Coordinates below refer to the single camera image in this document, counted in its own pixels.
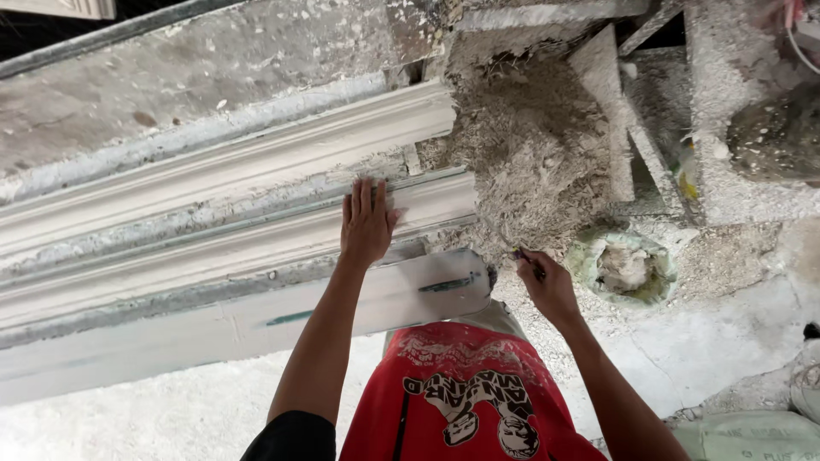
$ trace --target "decorative molding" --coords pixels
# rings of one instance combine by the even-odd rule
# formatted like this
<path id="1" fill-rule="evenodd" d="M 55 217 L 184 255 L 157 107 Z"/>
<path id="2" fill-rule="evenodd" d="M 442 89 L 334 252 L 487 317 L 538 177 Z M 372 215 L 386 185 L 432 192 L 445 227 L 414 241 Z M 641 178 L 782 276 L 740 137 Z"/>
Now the decorative molding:
<path id="1" fill-rule="evenodd" d="M 114 0 L 0 0 L 0 10 L 24 11 L 81 19 L 114 19 Z"/>
<path id="2" fill-rule="evenodd" d="M 405 210 L 394 238 L 474 216 L 474 183 L 472 173 L 451 168 L 391 186 L 389 200 Z M 255 276 L 338 252 L 343 197 L 0 284 L 0 328 L 181 287 Z"/>
<path id="3" fill-rule="evenodd" d="M 446 290 L 423 287 L 459 281 Z M 0 405 L 136 381 L 294 347 L 327 279 L 205 308 L 0 349 Z M 476 313 L 490 303 L 486 265 L 455 250 L 371 269 L 353 335 Z"/>
<path id="4" fill-rule="evenodd" d="M 309 116 L 240 140 L 183 154 L 0 208 L 0 254 L 171 212 L 191 203 L 265 189 L 453 129 L 438 81 Z"/>

